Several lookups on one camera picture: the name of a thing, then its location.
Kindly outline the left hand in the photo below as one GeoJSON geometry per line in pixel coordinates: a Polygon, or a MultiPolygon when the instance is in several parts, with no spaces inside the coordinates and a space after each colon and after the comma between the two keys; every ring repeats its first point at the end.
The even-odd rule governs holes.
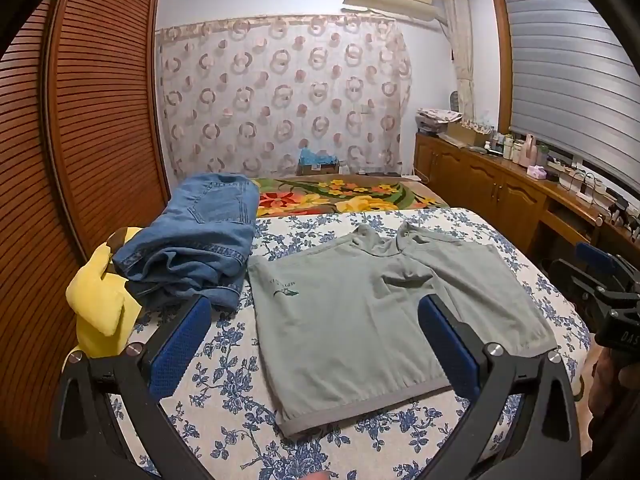
{"type": "Polygon", "coordinates": [[[307,474],[302,480],[329,480],[330,476],[325,471],[314,472],[313,474],[307,474]]]}

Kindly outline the right hand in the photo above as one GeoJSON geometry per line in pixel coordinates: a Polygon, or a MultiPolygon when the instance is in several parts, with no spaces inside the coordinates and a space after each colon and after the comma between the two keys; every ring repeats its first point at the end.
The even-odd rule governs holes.
{"type": "Polygon", "coordinates": [[[602,416],[611,405],[615,384],[628,389],[637,388],[637,367],[628,365],[618,368],[615,365],[612,350],[603,348],[592,372],[592,386],[589,393],[588,408],[594,417],[602,416]]]}

